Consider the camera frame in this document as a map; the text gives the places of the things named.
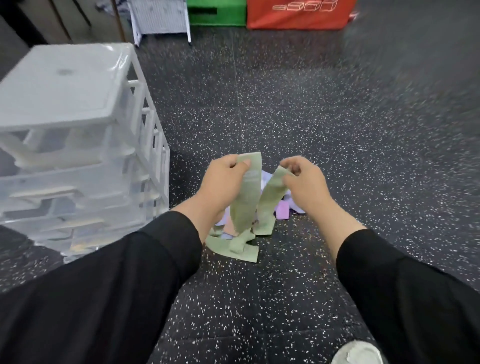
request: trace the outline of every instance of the white printed graphic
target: white printed graphic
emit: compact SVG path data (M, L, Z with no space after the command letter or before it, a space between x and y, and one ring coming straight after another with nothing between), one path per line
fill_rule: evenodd
M287 5L274 5L273 10L288 11L288 12L332 12L338 0L317 0L317 1L294 1Z

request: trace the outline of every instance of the black shirt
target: black shirt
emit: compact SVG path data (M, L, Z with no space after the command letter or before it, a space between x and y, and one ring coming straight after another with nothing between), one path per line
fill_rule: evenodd
M146 363L201 252L193 224L171 211L12 289L0 296L0 363ZM346 238L336 266L390 364L480 363L471 287L372 230Z

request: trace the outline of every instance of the green plyo box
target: green plyo box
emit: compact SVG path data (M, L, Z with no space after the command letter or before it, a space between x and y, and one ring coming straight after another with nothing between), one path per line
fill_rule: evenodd
M245 26L247 0L187 0L190 25Z

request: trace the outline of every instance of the shoe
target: shoe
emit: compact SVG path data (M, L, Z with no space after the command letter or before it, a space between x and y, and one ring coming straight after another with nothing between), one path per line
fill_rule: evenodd
M387 364L380 351L366 341L354 340L336 352L332 364Z

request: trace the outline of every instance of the person's left hand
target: person's left hand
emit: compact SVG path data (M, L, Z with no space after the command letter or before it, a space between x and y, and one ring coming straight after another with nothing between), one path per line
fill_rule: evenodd
M197 195L209 201L219 215L217 221L239 194L243 175L250 164L250 160L237 163L237 155L229 154L212 160L208 166Z

